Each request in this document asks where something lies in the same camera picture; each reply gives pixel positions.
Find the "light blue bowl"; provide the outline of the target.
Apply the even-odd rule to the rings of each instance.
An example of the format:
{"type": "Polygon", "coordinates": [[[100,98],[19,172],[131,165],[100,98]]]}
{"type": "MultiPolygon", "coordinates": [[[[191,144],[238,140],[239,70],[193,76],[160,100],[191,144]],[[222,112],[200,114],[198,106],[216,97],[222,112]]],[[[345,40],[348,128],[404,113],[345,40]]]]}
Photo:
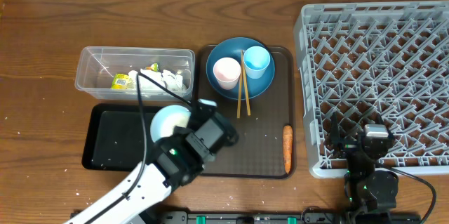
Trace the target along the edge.
{"type": "Polygon", "coordinates": [[[169,105],[159,110],[150,124],[150,136],[155,143],[173,135],[176,126],[186,128],[191,112],[181,105],[169,105]]]}

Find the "orange carrot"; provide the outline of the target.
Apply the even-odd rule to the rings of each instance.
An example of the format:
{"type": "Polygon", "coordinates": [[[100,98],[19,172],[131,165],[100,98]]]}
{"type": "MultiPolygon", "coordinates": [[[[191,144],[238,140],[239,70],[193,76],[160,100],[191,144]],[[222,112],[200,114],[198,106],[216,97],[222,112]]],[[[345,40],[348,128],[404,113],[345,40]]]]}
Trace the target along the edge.
{"type": "Polygon", "coordinates": [[[290,173],[293,154],[293,128],[290,125],[283,127],[283,163],[286,173],[290,173]]]}

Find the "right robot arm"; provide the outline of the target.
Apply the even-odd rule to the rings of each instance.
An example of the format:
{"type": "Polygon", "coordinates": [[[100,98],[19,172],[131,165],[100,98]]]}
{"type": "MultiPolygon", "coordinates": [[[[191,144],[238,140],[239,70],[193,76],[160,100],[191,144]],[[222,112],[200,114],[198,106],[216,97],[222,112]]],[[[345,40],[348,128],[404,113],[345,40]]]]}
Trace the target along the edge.
{"type": "Polygon", "coordinates": [[[398,176],[392,171],[377,170],[376,162],[394,143],[394,136],[380,115],[366,124],[355,138],[349,136],[337,145],[347,160],[344,176],[345,194],[351,206],[345,213],[348,223],[390,223],[388,211],[396,207],[398,176]]]}

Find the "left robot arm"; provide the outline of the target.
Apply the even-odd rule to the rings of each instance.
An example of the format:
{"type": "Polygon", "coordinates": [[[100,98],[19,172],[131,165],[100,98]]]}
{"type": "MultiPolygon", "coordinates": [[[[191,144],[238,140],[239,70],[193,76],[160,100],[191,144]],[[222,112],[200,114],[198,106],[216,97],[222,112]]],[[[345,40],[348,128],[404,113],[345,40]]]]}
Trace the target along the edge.
{"type": "Polygon", "coordinates": [[[217,112],[215,102],[199,99],[190,103],[189,111],[186,127],[177,127],[171,136],[153,141],[141,107],[142,161],[115,188],[69,222],[129,223],[191,183],[223,147],[237,141],[236,129],[217,112]]]}

